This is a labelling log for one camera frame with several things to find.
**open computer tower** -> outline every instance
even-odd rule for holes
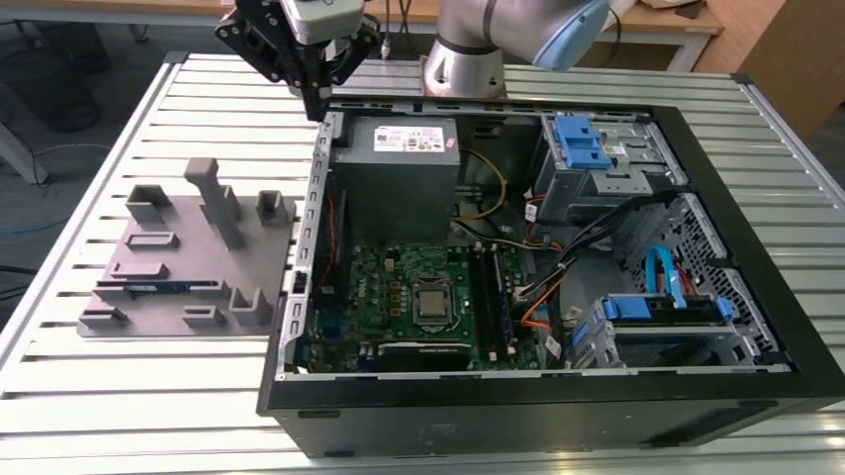
[[[697,445],[845,395],[674,108],[342,98],[259,414],[308,456]]]

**table leg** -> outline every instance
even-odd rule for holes
[[[0,156],[9,162],[29,184],[41,184],[49,175],[36,163],[29,149],[17,140],[12,131],[0,124]]]
[[[692,72],[696,63],[708,48],[710,35],[684,35],[684,44],[677,49],[666,71]]]
[[[130,33],[132,34],[132,39],[135,43],[143,43],[147,40],[147,30],[150,29],[150,25],[127,25],[130,28]]]

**green motherboard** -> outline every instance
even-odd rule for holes
[[[366,361],[372,359],[376,345],[395,341],[469,345],[467,369],[473,370],[538,367],[537,343],[530,332],[527,337],[514,337],[506,357],[497,357],[481,348],[479,309],[474,302],[478,293],[471,281],[473,252],[478,249],[462,246],[355,247],[347,308],[336,318],[338,336],[342,335],[346,346],[323,346],[323,351],[330,353],[322,358],[330,366],[324,370],[367,372]],[[497,275],[509,291],[502,295],[509,295],[510,290],[523,284],[521,256],[513,248],[490,252],[498,256]],[[482,313],[487,319],[501,316],[498,312]]]

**ram slot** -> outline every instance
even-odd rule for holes
[[[470,279],[479,352],[489,356],[495,354],[490,360],[501,361],[514,354],[514,350],[509,351],[514,327],[499,257],[494,250],[482,248],[470,254]]]
[[[499,258],[499,252],[490,252],[493,254],[491,260],[494,265],[495,277],[497,277],[497,316],[498,319],[498,332],[499,346],[505,347],[507,356],[517,354],[514,343],[517,338],[514,337],[514,322],[511,321],[511,302],[507,295],[507,286],[505,284],[505,270],[502,268],[502,259]]]
[[[497,328],[493,320],[497,300],[493,293],[493,267],[489,266],[486,249],[470,250],[470,289],[473,293],[473,312],[475,314],[475,338],[478,341],[478,355],[482,359],[497,361],[499,351],[497,347]]]

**yellow wire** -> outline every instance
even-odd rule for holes
[[[477,152],[475,150],[470,148],[462,148],[461,151],[470,153],[473,156],[475,156],[475,158],[478,158],[487,164],[493,172],[497,174],[497,177],[499,178],[499,185],[501,185],[499,201],[497,201],[497,204],[493,205],[493,208],[490,208],[487,211],[483,211],[482,213],[478,213],[477,215],[455,216],[453,218],[454,221],[473,221],[473,220],[482,219],[485,216],[490,215],[494,211],[502,208],[502,205],[505,205],[505,195],[507,194],[507,180],[505,179],[502,170],[499,170],[497,165],[493,164],[493,161],[490,161],[490,159],[485,155],[482,155],[479,152]]]

